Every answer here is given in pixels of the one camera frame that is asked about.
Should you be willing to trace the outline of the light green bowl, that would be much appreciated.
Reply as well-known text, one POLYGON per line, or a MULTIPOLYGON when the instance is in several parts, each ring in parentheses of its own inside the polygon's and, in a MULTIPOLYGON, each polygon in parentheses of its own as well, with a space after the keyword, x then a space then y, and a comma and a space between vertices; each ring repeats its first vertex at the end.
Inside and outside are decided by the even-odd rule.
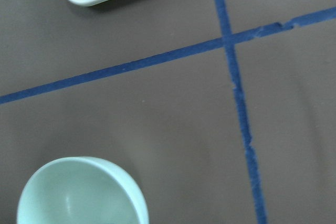
POLYGON ((64 157, 35 171, 19 199, 17 223, 149 223, 145 198, 120 166, 64 157))

